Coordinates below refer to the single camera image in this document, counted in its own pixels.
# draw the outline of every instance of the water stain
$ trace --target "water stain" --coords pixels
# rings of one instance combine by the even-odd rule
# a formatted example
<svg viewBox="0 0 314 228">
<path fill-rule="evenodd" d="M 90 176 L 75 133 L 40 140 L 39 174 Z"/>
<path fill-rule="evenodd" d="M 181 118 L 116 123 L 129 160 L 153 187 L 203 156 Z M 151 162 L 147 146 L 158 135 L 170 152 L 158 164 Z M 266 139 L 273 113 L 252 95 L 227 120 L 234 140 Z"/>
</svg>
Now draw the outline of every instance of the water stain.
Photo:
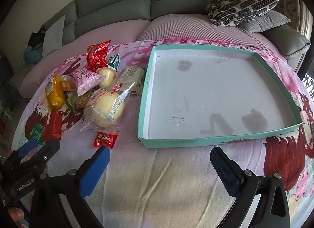
<svg viewBox="0 0 314 228">
<path fill-rule="evenodd" d="M 207 136 L 229 136 L 234 135 L 234 129 L 228 123 L 227 119 L 218 113 L 211 114 L 209 116 L 210 129 L 209 130 L 200 130 L 200 134 Z"/>
<path fill-rule="evenodd" d="M 252 108 L 251 113 L 241 117 L 243 126 L 250 133 L 264 132 L 268 128 L 268 121 L 258 110 Z"/>
<path fill-rule="evenodd" d="M 193 63 L 189 60 L 180 60 L 178 61 L 177 70 L 178 71 L 188 71 L 191 69 Z"/>
</svg>

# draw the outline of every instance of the red snack wrapper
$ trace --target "red snack wrapper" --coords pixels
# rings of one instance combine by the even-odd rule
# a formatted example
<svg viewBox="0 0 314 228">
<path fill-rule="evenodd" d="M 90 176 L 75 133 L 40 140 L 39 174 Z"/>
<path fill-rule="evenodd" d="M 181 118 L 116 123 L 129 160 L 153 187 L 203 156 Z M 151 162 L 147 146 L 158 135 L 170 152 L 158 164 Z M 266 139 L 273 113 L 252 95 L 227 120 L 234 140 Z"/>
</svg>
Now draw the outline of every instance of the red snack wrapper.
<svg viewBox="0 0 314 228">
<path fill-rule="evenodd" d="M 88 46 L 87 48 L 87 69 L 96 72 L 98 68 L 108 67 L 106 56 L 111 40 L 101 44 Z"/>
<path fill-rule="evenodd" d="M 52 111 L 47 114 L 42 133 L 42 140 L 44 142 L 61 139 L 62 115 L 63 112 L 60 111 Z"/>
<path fill-rule="evenodd" d="M 106 146 L 109 148 L 113 148 L 113 146 L 115 145 L 117 137 L 118 137 L 118 134 L 109 134 L 109 133 L 98 132 L 96 139 L 93 143 L 93 146 L 94 147 Z"/>
</svg>

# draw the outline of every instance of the finger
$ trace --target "finger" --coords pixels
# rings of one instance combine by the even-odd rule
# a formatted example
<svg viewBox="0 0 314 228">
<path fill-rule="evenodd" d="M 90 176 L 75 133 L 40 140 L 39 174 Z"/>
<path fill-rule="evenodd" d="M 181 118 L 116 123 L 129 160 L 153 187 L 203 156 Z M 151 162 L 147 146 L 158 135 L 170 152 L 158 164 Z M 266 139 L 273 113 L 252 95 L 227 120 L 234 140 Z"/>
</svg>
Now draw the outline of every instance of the finger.
<svg viewBox="0 0 314 228">
<path fill-rule="evenodd" d="M 9 208 L 8 213 L 13 221 L 20 221 L 24 218 L 24 212 L 19 208 Z"/>
</svg>

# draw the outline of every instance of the blue gripper pad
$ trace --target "blue gripper pad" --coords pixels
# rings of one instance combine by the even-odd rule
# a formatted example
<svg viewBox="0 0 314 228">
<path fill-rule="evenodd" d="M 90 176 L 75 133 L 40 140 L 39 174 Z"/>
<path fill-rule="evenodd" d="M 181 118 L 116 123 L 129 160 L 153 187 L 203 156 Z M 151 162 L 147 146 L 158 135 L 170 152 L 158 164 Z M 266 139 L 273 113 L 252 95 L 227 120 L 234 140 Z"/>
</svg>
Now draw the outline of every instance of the blue gripper pad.
<svg viewBox="0 0 314 228">
<path fill-rule="evenodd" d="M 91 158 L 92 163 L 89 169 L 82 176 L 79 182 L 79 192 L 82 198 L 92 194 L 96 184 L 98 183 L 100 177 L 104 173 L 109 160 L 110 160 L 110 150 L 108 147 L 101 147 Z"/>
<path fill-rule="evenodd" d="M 38 142 L 34 138 L 32 138 L 31 140 L 27 141 L 22 147 L 20 147 L 18 149 L 18 157 L 25 157 L 37 145 L 38 145 Z"/>
</svg>

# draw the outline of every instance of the snack package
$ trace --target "snack package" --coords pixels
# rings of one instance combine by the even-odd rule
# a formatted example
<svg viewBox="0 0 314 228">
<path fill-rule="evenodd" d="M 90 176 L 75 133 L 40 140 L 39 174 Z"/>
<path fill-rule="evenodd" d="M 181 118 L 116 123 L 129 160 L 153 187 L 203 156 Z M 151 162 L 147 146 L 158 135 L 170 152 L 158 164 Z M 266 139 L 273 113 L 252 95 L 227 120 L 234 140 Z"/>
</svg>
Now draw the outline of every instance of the snack package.
<svg viewBox="0 0 314 228">
<path fill-rule="evenodd" d="M 70 76 L 76 86 L 78 96 L 85 94 L 105 78 L 85 68 L 73 71 Z"/>
<path fill-rule="evenodd" d="M 113 55 L 106 57 L 106 61 L 108 63 L 107 68 L 99 68 L 96 70 L 99 75 L 105 76 L 105 79 L 98 85 L 99 87 L 106 87 L 111 85 L 119 67 L 120 57 L 119 55 Z"/>
<path fill-rule="evenodd" d="M 65 92 L 68 92 L 68 91 L 76 92 L 75 86 L 70 81 L 67 81 L 67 80 L 62 81 L 62 90 Z"/>
<path fill-rule="evenodd" d="M 119 118 L 136 82 L 136 77 L 129 76 L 117 84 L 95 91 L 84 109 L 84 128 L 105 133 L 119 131 Z"/>
<path fill-rule="evenodd" d="M 65 104 L 76 114 L 79 109 L 85 108 L 93 93 L 93 90 L 89 90 L 81 96 L 78 96 L 77 93 L 73 93 L 65 101 Z"/>
<path fill-rule="evenodd" d="M 55 73 L 45 87 L 46 99 L 51 110 L 58 110 L 64 103 L 62 78 L 59 72 Z"/>
<path fill-rule="evenodd" d="M 87 48 L 87 69 L 96 72 L 98 68 L 108 66 L 106 56 L 111 40 L 105 41 L 101 44 L 88 46 Z"/>
<path fill-rule="evenodd" d="M 118 137 L 118 133 L 109 134 L 109 133 L 98 132 L 96 139 L 93 143 L 93 146 L 94 147 L 106 146 L 109 148 L 113 148 L 117 137 Z"/>
<path fill-rule="evenodd" d="M 125 78 L 128 77 L 135 77 L 137 78 L 136 84 L 133 85 L 131 88 L 131 94 L 142 95 L 143 92 L 143 85 L 145 79 L 146 69 L 145 68 L 126 68 L 122 75 L 120 76 L 117 83 L 124 81 Z"/>
<path fill-rule="evenodd" d="M 61 139 L 61 124 L 63 112 L 52 111 L 48 113 L 45 119 L 42 139 L 44 142 Z"/>
</svg>

